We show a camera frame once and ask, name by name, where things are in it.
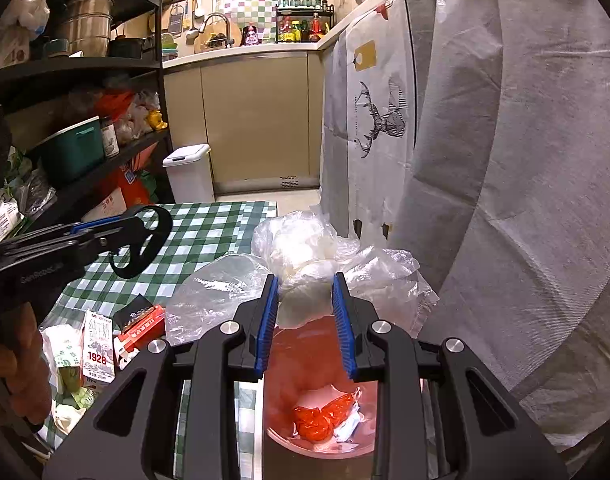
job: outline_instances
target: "red box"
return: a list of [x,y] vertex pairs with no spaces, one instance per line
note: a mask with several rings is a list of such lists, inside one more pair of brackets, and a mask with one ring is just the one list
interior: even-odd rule
[[125,350],[131,352],[134,348],[143,350],[150,341],[165,334],[165,309],[160,305],[147,314],[139,322],[131,326],[124,334],[118,334]]

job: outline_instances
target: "stainless steel pot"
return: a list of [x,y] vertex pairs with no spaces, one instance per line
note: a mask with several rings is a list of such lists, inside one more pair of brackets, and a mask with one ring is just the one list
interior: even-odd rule
[[61,23],[56,31],[58,38],[65,38],[70,43],[83,38],[101,36],[110,38],[112,17],[108,14],[81,14]]
[[82,38],[81,40],[71,41],[70,51],[72,53],[83,51],[85,57],[106,57],[109,47],[109,38],[95,36],[92,38]]
[[80,14],[111,14],[114,0],[71,0],[67,2],[67,18]]

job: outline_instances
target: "checkered tablecloth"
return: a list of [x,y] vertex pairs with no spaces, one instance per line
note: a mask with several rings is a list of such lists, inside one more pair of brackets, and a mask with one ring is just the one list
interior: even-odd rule
[[[219,202],[213,204],[165,205],[172,215],[172,232],[158,256],[140,275],[123,280],[114,274],[107,254],[102,254],[86,269],[85,276],[69,283],[58,298],[41,328],[70,324],[80,328],[86,310],[111,317],[138,294],[153,303],[166,303],[176,285],[205,264],[226,253],[248,253],[254,228],[265,218],[276,216],[275,202]],[[142,216],[147,226],[154,222],[154,213]],[[184,425],[191,381],[182,390],[181,413],[178,420],[174,475],[182,472]],[[56,403],[64,399],[52,385]],[[255,384],[236,385],[236,422],[242,478],[252,478],[254,453]],[[40,431],[51,447],[66,438],[50,415]]]

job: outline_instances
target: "trash can lid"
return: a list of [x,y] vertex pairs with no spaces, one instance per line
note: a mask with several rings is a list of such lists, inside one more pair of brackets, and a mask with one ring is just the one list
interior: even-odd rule
[[208,144],[195,144],[194,146],[178,148],[171,155],[165,157],[165,160],[163,160],[163,168],[196,162],[210,151],[211,149]]

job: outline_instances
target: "green plastic bin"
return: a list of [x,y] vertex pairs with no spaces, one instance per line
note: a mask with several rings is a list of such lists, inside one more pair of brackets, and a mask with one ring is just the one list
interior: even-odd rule
[[50,184],[61,188],[83,176],[104,159],[98,116],[47,137],[29,153],[42,161]]

